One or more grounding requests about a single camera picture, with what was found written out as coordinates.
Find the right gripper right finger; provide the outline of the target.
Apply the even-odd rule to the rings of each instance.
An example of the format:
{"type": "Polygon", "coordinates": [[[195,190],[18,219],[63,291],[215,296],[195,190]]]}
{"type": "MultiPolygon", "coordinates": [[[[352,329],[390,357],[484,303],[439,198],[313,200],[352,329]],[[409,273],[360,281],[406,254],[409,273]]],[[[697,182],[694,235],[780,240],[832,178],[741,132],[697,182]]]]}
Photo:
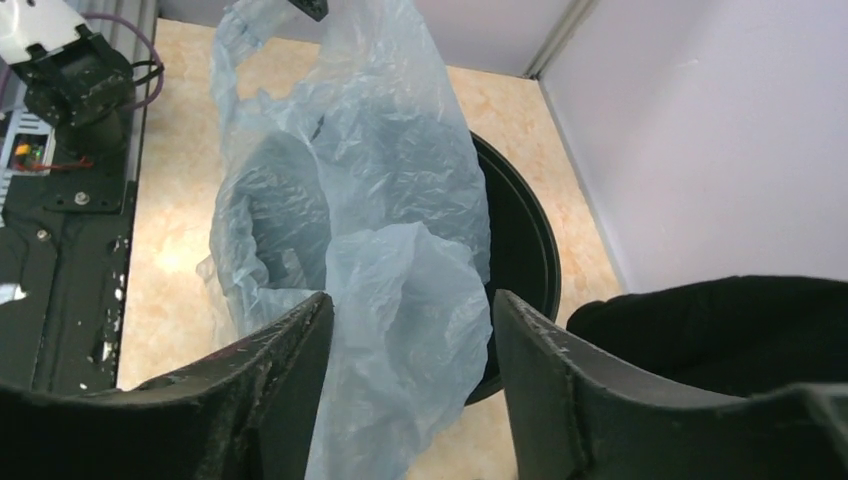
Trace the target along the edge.
{"type": "Polygon", "coordinates": [[[497,357],[521,479],[843,479],[847,389],[748,398],[655,375],[496,293],[497,357]]]}

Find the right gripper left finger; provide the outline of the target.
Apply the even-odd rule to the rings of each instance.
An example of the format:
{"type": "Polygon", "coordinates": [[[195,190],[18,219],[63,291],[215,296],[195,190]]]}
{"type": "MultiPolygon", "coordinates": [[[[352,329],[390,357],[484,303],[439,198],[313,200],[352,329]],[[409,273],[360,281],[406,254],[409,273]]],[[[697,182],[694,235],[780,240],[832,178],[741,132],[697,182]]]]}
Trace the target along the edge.
{"type": "Polygon", "coordinates": [[[311,295],[277,321],[129,390],[1,391],[5,479],[302,479],[334,324],[311,295]]]}

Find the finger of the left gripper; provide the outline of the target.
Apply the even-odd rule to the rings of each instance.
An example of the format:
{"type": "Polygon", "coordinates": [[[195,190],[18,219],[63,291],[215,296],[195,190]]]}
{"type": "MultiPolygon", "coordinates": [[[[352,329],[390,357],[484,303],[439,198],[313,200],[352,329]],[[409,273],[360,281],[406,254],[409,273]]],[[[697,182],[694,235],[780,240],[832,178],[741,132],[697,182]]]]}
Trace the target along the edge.
{"type": "Polygon", "coordinates": [[[289,2],[315,22],[321,22],[329,13],[327,0],[289,0],[289,2]]]}

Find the blue plastic trash bag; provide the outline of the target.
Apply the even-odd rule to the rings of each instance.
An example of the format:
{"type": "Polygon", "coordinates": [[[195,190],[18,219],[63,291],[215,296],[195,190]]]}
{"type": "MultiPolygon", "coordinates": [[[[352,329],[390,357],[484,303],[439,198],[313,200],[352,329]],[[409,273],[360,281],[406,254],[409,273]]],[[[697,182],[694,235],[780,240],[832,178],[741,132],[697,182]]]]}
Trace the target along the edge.
{"type": "Polygon", "coordinates": [[[322,291],[334,332],[309,479],[402,479],[460,416],[492,333],[484,174],[411,1],[334,1],[290,93],[237,92],[238,66],[296,8],[239,1],[210,70],[225,169],[209,279],[245,337],[322,291]]]}

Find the black trash bin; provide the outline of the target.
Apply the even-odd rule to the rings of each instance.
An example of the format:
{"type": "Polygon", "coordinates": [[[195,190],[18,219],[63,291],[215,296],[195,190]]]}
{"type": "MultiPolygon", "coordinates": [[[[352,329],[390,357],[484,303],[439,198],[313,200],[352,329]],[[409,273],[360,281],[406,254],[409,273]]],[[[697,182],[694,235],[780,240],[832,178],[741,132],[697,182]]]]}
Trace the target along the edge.
{"type": "Polygon", "coordinates": [[[539,201],[490,144],[443,126],[267,136],[219,191],[210,253],[240,335],[314,292],[334,298],[334,399],[479,402],[502,387],[483,323],[496,292],[558,309],[539,201]]]}

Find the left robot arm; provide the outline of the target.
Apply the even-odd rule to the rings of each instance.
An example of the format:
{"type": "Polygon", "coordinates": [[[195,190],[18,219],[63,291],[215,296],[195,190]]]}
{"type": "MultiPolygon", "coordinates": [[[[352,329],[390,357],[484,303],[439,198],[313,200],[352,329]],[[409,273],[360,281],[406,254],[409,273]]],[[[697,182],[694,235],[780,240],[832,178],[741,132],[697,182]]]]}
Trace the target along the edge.
{"type": "Polygon", "coordinates": [[[122,116],[147,107],[164,88],[164,63],[137,25],[115,14],[79,12],[64,1],[2,2],[1,59],[7,66],[1,82],[16,75],[26,87],[27,109],[75,156],[122,149],[122,116]],[[149,59],[128,60],[91,20],[125,26],[148,48],[149,59]]]}

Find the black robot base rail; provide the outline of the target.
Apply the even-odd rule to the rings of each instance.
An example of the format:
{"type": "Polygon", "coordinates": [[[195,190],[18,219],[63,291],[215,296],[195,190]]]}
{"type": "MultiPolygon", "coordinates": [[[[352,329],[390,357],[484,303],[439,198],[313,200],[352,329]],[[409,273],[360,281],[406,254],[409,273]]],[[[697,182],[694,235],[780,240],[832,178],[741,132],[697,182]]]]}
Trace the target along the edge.
{"type": "Polygon", "coordinates": [[[117,384],[146,115],[124,148],[73,159],[30,112],[1,125],[1,382],[82,395],[117,384]]]}

